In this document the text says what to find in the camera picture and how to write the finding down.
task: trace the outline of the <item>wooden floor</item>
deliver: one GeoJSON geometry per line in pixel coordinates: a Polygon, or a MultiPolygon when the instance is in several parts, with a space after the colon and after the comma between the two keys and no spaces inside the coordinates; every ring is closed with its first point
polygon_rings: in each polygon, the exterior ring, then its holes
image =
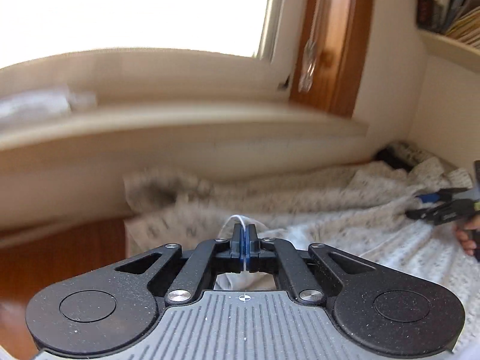
{"type": "Polygon", "coordinates": [[[122,219],[0,249],[0,345],[20,360],[32,358],[37,349],[25,324],[28,300],[52,283],[124,258],[122,219]]]}

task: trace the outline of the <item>white wall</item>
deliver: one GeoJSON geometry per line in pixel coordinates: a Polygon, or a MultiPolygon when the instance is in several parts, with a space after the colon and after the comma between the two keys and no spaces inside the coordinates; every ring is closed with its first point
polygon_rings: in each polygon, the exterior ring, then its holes
{"type": "Polygon", "coordinates": [[[480,75],[429,57],[409,138],[420,147],[472,170],[480,159],[480,75]]]}
{"type": "Polygon", "coordinates": [[[415,28],[416,0],[375,0],[370,45],[354,118],[366,138],[255,141],[165,152],[126,152],[30,173],[0,175],[0,228],[52,218],[123,211],[122,175],[143,167],[181,167],[213,179],[310,169],[368,159],[406,138],[422,88],[427,55],[415,28]]]}

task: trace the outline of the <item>gray ribbed plate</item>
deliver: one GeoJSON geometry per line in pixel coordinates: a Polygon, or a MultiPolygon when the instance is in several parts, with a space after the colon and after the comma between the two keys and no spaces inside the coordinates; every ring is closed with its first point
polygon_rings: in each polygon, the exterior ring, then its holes
{"type": "MultiPolygon", "coordinates": [[[[448,352],[428,359],[447,359],[448,352]]],[[[61,357],[40,352],[37,360],[61,357]]],[[[206,291],[189,306],[170,307],[142,341],[105,360],[379,360],[344,338],[319,307],[285,291],[206,291]]]]}

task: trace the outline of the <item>crumpled cloth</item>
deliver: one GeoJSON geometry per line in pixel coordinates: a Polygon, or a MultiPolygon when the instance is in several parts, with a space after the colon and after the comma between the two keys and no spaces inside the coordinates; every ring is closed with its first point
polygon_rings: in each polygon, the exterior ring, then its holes
{"type": "MultiPolygon", "coordinates": [[[[459,349],[480,337],[480,264],[466,256],[451,223],[433,227],[404,215],[423,207],[416,195],[459,186],[465,180],[455,185],[436,157],[408,174],[373,162],[228,184],[147,170],[125,179],[127,202],[141,214],[126,223],[130,253],[169,242],[193,249],[205,239],[229,238],[238,222],[255,224],[259,237],[287,239],[297,249],[322,242],[454,292],[466,311],[459,349]]],[[[275,288],[272,276],[249,273],[220,275],[215,286],[275,288]]]]}

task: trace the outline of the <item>window pane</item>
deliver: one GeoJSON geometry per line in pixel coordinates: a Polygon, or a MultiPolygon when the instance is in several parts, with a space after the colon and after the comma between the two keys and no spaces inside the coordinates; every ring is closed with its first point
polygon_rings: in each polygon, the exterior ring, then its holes
{"type": "Polygon", "coordinates": [[[267,1],[0,0],[0,68],[109,47],[257,56],[267,1]]]}

